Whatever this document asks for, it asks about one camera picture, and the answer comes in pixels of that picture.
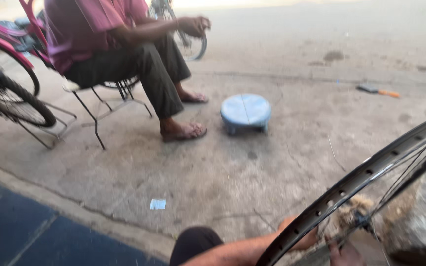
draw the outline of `man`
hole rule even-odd
[[[266,248],[296,217],[286,218],[275,233],[227,244],[209,228],[189,228],[178,237],[169,266],[255,266]],[[317,242],[316,233],[317,229],[313,229],[292,250],[311,247]],[[350,244],[339,249],[332,242],[329,248],[330,266],[366,266],[361,254]]]
[[[201,37],[208,19],[151,19],[145,0],[45,0],[45,12],[48,53],[60,74],[82,88],[138,76],[164,141],[206,134],[202,124],[172,119],[183,110],[182,102],[208,100],[182,88],[191,74],[169,33],[181,29]]]

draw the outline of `blue stool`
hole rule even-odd
[[[240,127],[255,127],[267,132],[271,106],[262,96],[238,94],[224,100],[221,105],[221,117],[229,135],[234,135]]]

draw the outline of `orange handle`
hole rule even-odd
[[[395,98],[400,97],[400,94],[398,92],[393,92],[393,91],[379,90],[378,93],[382,94],[382,95],[389,95],[389,96],[392,96],[392,97],[395,97]]]

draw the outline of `bicycle stand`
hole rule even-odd
[[[98,98],[98,100],[100,101],[100,103],[106,105],[108,107],[108,109],[109,109],[108,112],[105,112],[105,113],[103,113],[103,114],[101,114],[99,116],[94,116],[92,114],[92,112],[90,112],[90,110],[88,109],[88,107],[85,105],[85,103],[80,99],[80,97],[78,96],[77,92],[76,91],[72,91],[72,93],[75,95],[75,97],[80,101],[80,103],[83,106],[83,108],[85,108],[85,110],[88,112],[88,114],[94,120],[94,122],[84,123],[81,126],[82,127],[87,127],[87,126],[94,126],[95,127],[95,135],[97,136],[99,144],[101,145],[101,148],[103,148],[103,150],[106,150],[106,147],[105,147],[103,141],[101,140],[100,136],[98,135],[99,121],[101,121],[103,118],[106,118],[107,116],[113,114],[114,112],[120,110],[124,106],[127,106],[128,104],[133,103],[133,102],[144,105],[144,107],[146,107],[147,112],[149,112],[149,115],[152,118],[152,113],[149,110],[149,108],[147,107],[147,105],[145,104],[145,102],[143,102],[141,100],[138,100],[138,99],[135,99],[134,96],[133,96],[133,94],[132,94],[132,91],[131,91],[132,89],[130,87],[123,87],[120,84],[120,82],[116,82],[116,85],[117,85],[119,93],[121,95],[121,99],[117,98],[117,99],[107,99],[107,100],[104,100],[104,99],[102,99],[98,95],[98,93],[96,93],[95,89],[93,87],[91,87],[91,90],[96,95],[96,97]],[[111,107],[109,105],[109,103],[108,103],[108,102],[119,102],[119,101],[122,101],[122,103],[119,104],[118,106],[114,107],[114,108]]]
[[[45,148],[47,148],[47,149],[49,149],[49,150],[51,150],[51,149],[53,149],[53,148],[55,148],[55,146],[57,145],[57,143],[58,142],[60,142],[61,141],[61,137],[62,137],[62,135],[67,131],[67,129],[68,129],[68,127],[71,125],[71,124],[73,124],[75,121],[77,121],[78,120],[78,118],[77,118],[77,116],[74,114],[74,113],[71,113],[71,112],[68,112],[67,110],[65,110],[65,109],[62,109],[62,108],[60,108],[60,107],[57,107],[57,106],[54,106],[54,105],[51,105],[51,104],[49,104],[49,103],[47,103],[47,102],[44,102],[44,101],[42,101],[42,103],[44,103],[44,105],[46,105],[47,107],[50,107],[50,108],[52,108],[52,109],[55,109],[55,110],[57,110],[57,111],[60,111],[60,112],[62,112],[62,113],[64,113],[64,114],[67,114],[67,115],[69,115],[69,116],[71,116],[71,117],[73,117],[73,118],[71,118],[70,120],[68,120],[68,121],[63,121],[62,119],[60,119],[60,118],[58,118],[57,116],[55,117],[55,119],[60,123],[60,124],[62,124],[63,125],[63,128],[61,129],[61,130],[59,130],[57,133],[55,133],[55,132],[52,132],[52,131],[50,131],[50,130],[47,130],[47,129],[44,129],[44,128],[42,128],[42,127],[40,127],[40,126],[33,126],[33,127],[36,127],[36,128],[38,128],[38,129],[40,129],[40,130],[42,130],[42,131],[44,131],[45,133],[47,133],[47,134],[50,134],[50,135],[52,135],[52,136],[54,136],[54,137],[56,137],[57,138],[57,140],[55,140],[55,141],[53,141],[52,142],[52,145],[49,145],[49,144],[47,144],[47,143],[45,143],[43,140],[41,140],[37,135],[35,135],[31,130],[29,130],[24,124],[22,124],[21,123],[21,121],[15,121],[17,124],[19,124],[22,128],[24,128],[31,136],[33,136],[38,142],[40,142],[42,145],[44,145],[44,147]]]

